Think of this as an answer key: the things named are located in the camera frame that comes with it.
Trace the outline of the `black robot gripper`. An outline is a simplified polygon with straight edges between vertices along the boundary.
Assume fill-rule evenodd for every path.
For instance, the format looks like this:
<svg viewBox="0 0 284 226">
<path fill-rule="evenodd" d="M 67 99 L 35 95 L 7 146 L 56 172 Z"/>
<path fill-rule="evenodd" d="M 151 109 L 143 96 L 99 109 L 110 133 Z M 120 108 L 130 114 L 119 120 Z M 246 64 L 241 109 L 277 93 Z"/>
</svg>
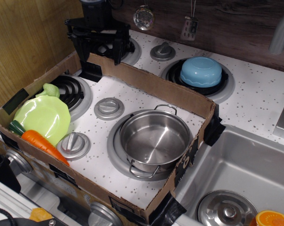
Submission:
<svg viewBox="0 0 284 226">
<path fill-rule="evenodd" d="M 83 4 L 83 17 L 65 20 L 67 36 L 81 61 L 88 60 L 91 44 L 96 41 L 112 42 L 114 65 L 130 52 L 130 26 L 115 20 L 113 9 L 111 4 Z"/>
</svg>

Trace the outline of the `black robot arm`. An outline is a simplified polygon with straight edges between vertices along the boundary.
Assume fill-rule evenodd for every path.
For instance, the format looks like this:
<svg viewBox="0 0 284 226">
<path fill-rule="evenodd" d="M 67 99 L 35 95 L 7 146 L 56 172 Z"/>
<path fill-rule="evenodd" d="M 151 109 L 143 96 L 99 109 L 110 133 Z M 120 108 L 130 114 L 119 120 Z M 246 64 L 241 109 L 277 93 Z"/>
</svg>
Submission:
<svg viewBox="0 0 284 226">
<path fill-rule="evenodd" d="M 112 59 L 121 63 L 130 48 L 130 25 L 112 16 L 115 9 L 109 0 L 81 0 L 82 18 L 67 19 L 67 36 L 73 42 L 81 61 L 87 62 L 94 43 L 112 44 Z"/>
</svg>

